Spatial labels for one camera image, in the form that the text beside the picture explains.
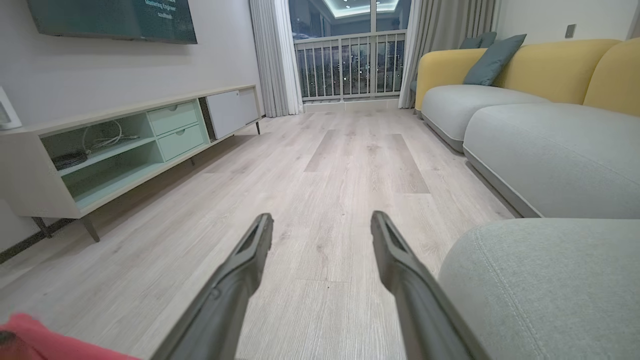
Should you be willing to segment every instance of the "curtain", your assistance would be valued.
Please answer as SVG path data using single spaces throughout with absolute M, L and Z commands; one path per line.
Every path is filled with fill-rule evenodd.
M 302 94 L 287 0 L 249 0 L 267 117 L 298 114 Z
M 422 55 L 457 49 L 465 37 L 491 30 L 494 0 L 413 0 L 407 31 L 400 108 L 415 105 L 410 84 L 417 79 Z

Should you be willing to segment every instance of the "tv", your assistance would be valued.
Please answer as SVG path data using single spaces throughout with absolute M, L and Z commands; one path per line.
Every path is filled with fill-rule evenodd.
M 197 44 L 187 0 L 28 0 L 38 32 Z

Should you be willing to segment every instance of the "wooden floor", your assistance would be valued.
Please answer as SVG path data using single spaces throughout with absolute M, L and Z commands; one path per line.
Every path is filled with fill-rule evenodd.
M 369 219 L 386 211 L 437 274 L 452 244 L 513 218 L 466 159 L 411 111 L 266 119 L 1 265 L 0 320 L 149 357 L 262 212 L 275 219 L 239 359 L 402 359 Z

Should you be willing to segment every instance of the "open shelf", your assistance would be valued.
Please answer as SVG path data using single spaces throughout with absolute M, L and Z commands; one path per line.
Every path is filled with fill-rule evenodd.
M 78 209 L 109 197 L 164 166 L 156 141 L 147 141 L 126 151 L 122 149 L 108 157 L 103 154 L 102 161 L 94 161 L 62 177 Z
M 162 163 L 124 165 L 95 174 L 89 181 L 69 186 L 77 207 L 82 210 L 94 202 L 108 196 L 129 183 L 159 169 Z
M 133 139 L 133 140 L 122 140 L 120 142 L 118 142 L 116 145 L 114 146 L 110 146 L 110 147 L 105 147 L 103 149 L 97 150 L 92 152 L 89 155 L 89 158 L 87 161 L 85 161 L 84 163 L 80 163 L 78 165 L 74 165 L 72 167 L 68 167 L 68 168 L 64 168 L 62 170 L 58 171 L 58 174 L 60 176 L 65 176 L 68 174 L 71 174 L 72 172 L 78 171 L 82 168 L 85 168 L 87 166 L 93 165 L 99 161 L 102 160 L 106 160 L 112 156 L 116 156 L 118 154 L 121 154 L 125 151 L 129 151 L 131 149 L 135 149 L 139 146 L 145 145 L 146 143 L 150 143 L 152 141 L 155 141 L 155 138 L 140 138 L 140 139 Z

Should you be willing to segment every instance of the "pink fabric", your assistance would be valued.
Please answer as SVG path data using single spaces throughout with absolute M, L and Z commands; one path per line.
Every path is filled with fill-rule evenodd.
M 0 346 L 0 359 L 11 360 L 136 360 L 119 352 L 49 331 L 27 314 L 15 314 L 0 331 L 17 339 Z

